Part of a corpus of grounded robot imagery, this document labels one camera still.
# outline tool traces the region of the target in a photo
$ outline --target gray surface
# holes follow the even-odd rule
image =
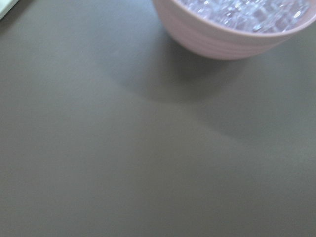
[[[316,25],[195,56],[149,0],[0,21],[1,237],[314,237]]]

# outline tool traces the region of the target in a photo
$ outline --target bowl of clear crystals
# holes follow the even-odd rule
[[[316,0],[152,0],[169,34],[204,57],[263,53],[316,20]]]

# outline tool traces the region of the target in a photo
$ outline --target pink bowl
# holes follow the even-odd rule
[[[297,26],[280,33],[248,33],[205,20],[177,0],[153,0],[170,35],[186,49],[214,59],[232,60],[263,53],[291,38],[316,20],[316,0]]]

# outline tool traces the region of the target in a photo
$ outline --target clear crystal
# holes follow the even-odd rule
[[[309,8],[307,0],[178,0],[200,17],[232,29],[272,33],[292,29]]]

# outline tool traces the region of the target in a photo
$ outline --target white object edge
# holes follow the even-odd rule
[[[0,0],[0,20],[13,8],[19,0]]]

